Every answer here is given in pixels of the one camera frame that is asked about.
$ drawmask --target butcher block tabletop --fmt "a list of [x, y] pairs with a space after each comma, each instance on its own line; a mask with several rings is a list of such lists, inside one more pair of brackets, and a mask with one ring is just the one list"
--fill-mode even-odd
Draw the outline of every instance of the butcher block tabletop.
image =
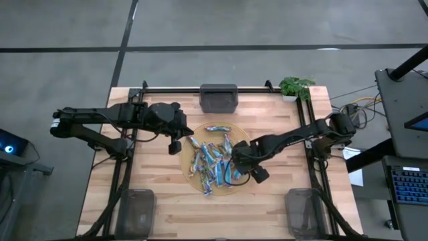
[[[108, 106], [126, 102], [128, 91], [129, 88], [112, 88]], [[326, 87], [313, 86], [310, 93], [316, 118], [324, 118], [332, 112]], [[255, 139], [300, 127], [296, 103], [284, 102], [281, 94], [239, 94], [239, 105], [233, 114], [204, 114], [199, 106], [199, 94], [144, 94], [143, 100], [148, 104], [180, 103], [190, 129], [213, 121], [228, 122]], [[103, 125], [101, 132], [110, 138], [120, 136], [111, 125]], [[153, 136], [146, 131], [138, 132], [138, 139]], [[151, 189], [157, 198], [154, 226], [149, 238], [294, 238], [288, 230], [285, 195], [293, 188], [310, 188], [302, 143], [286, 147], [274, 158], [261, 163], [270, 174], [263, 183], [257, 184], [253, 180], [242, 190], [222, 196], [204, 196], [188, 183], [181, 171], [180, 154], [168, 154], [170, 143], [170, 138], [159, 136], [149, 143], [136, 144], [129, 188]], [[105, 151], [98, 152], [94, 164], [107, 157]], [[86, 232], [106, 207], [114, 162], [105, 161], [92, 170], [77, 234]], [[362, 234], [345, 162], [339, 158], [329, 159], [327, 175], [334, 205]], [[116, 205], [113, 213], [112, 234], [118, 207]]]

